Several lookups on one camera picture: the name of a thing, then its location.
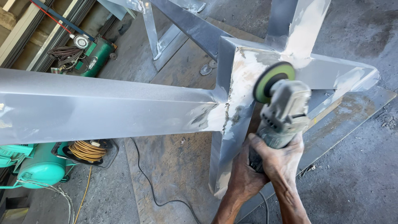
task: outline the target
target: compressor tank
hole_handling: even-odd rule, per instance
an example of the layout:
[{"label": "compressor tank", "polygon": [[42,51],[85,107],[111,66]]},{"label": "compressor tank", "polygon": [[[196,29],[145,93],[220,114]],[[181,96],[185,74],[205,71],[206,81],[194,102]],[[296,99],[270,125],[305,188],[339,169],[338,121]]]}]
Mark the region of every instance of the compressor tank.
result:
[{"label": "compressor tank", "polygon": [[[36,147],[36,152],[33,158],[25,158],[21,164],[18,179],[45,186],[40,183],[53,185],[58,183],[66,172],[66,160],[58,158],[51,154],[51,149],[55,143],[40,143]],[[60,149],[67,146],[68,142],[63,142]],[[23,187],[37,189],[37,186],[32,183],[22,183]]]}]

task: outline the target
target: compressor label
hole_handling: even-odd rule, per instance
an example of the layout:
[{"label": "compressor label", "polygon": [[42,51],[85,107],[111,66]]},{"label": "compressor label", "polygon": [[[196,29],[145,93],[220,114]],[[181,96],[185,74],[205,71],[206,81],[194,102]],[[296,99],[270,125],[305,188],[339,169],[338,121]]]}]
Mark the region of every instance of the compressor label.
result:
[{"label": "compressor label", "polygon": [[93,59],[91,60],[90,64],[88,65],[88,70],[91,70],[97,63],[98,58],[97,57],[93,57]]}]

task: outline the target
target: hand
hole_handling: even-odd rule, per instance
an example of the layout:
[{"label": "hand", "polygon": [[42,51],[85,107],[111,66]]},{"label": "hand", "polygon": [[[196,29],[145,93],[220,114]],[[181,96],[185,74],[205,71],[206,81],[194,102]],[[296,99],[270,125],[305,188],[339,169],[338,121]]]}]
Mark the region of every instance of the hand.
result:
[{"label": "hand", "polygon": [[251,146],[263,159],[264,172],[271,181],[284,179],[290,187],[295,187],[297,167],[304,151],[302,133],[298,133],[283,149],[273,149],[256,134],[250,133]]},{"label": "hand", "polygon": [[241,203],[246,202],[264,187],[270,180],[264,173],[257,173],[249,166],[250,141],[243,143],[242,151],[234,158],[231,177],[226,194],[237,195]]}]

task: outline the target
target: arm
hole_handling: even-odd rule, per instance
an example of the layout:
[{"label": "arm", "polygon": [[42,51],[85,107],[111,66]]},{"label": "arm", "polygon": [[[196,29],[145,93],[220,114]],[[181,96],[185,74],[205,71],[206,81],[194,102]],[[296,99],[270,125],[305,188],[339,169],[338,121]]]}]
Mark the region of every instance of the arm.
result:
[{"label": "arm", "polygon": [[269,182],[264,173],[257,173],[249,166],[249,145],[250,142],[245,141],[242,151],[234,158],[228,189],[212,224],[233,224],[243,203]]},{"label": "arm", "polygon": [[302,134],[283,149],[273,149],[257,135],[249,134],[251,146],[263,159],[263,168],[278,197],[283,223],[310,224],[296,188],[296,171],[304,151]]}]

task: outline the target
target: grinder disc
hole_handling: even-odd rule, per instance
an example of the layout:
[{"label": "grinder disc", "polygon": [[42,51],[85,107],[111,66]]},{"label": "grinder disc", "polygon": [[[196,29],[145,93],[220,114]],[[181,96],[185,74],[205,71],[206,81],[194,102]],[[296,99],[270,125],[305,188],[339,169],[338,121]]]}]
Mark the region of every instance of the grinder disc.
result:
[{"label": "grinder disc", "polygon": [[295,70],[289,62],[279,62],[270,66],[257,80],[254,85],[253,96],[254,99],[260,103],[270,103],[270,90],[278,80],[281,79],[295,79]]}]

